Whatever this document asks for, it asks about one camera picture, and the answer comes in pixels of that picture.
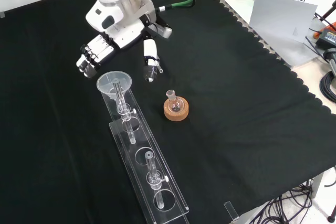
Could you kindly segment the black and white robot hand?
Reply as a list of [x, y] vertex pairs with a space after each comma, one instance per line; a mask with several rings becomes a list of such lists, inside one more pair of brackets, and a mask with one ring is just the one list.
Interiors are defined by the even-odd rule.
[[140, 7], [135, 10], [119, 5], [104, 6], [96, 1], [86, 14], [86, 20], [98, 35], [81, 47], [76, 66], [85, 77], [93, 78], [117, 50], [131, 45], [147, 24], [156, 21], [156, 14], [151, 0], [140, 0]]

